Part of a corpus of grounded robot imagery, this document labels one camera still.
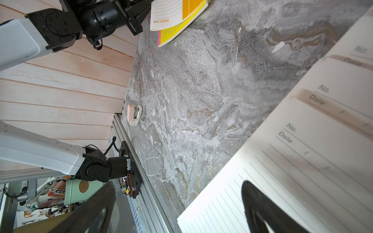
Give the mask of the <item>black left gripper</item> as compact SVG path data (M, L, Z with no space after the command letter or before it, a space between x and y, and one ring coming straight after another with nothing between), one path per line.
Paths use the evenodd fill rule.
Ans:
M119 16L134 36L143 32L142 22L151 11L152 0L113 1Z

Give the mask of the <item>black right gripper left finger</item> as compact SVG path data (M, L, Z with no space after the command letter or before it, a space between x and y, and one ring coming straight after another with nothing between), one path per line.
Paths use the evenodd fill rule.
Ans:
M107 182L51 233L108 233L116 201L116 190Z

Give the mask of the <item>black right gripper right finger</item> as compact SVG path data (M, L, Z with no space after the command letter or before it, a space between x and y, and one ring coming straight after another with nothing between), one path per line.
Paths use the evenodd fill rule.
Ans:
M241 197L249 230L252 233L306 233L307 230L294 221L250 181L244 181Z

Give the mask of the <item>cream notebook orange cover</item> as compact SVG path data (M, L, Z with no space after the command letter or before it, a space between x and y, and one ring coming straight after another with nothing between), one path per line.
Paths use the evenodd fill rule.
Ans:
M151 3L150 31L160 31L184 22L200 5L202 0L156 0Z

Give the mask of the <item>cream lined notebook with holes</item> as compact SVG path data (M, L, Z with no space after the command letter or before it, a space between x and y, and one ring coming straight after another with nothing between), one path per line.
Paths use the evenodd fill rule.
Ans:
M250 181L307 233L373 230L373 12L281 101L178 217L184 233L251 233Z

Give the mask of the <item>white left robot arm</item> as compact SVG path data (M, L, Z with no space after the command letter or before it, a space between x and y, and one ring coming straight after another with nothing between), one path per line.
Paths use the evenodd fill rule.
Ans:
M45 168L106 182L150 1L1 1L1 170Z

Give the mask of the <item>clear tape roll on table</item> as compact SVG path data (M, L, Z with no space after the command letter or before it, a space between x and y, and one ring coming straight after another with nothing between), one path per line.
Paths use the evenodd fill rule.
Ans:
M142 114L142 106L141 105L128 105L127 106L127 121L130 126L137 126L140 121L140 117Z

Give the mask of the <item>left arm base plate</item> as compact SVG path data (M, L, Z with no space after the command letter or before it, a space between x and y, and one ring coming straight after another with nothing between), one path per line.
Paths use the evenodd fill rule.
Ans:
M139 172L139 169L135 163L135 159L130 152L130 148L126 141L122 141L121 148L119 150L119 156L126 159L127 174L122 177L119 190L122 194L125 194L135 199L139 193L143 183L143 179Z

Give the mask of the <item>aluminium frame rail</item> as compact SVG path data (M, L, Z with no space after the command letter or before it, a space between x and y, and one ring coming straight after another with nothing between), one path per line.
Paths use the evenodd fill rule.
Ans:
M130 158L135 163L142 179L137 189L139 192L137 197L127 198L137 231L139 233L173 233L174 230L122 125L121 115L118 113L114 114L112 136L116 136L119 142L125 141L129 148Z

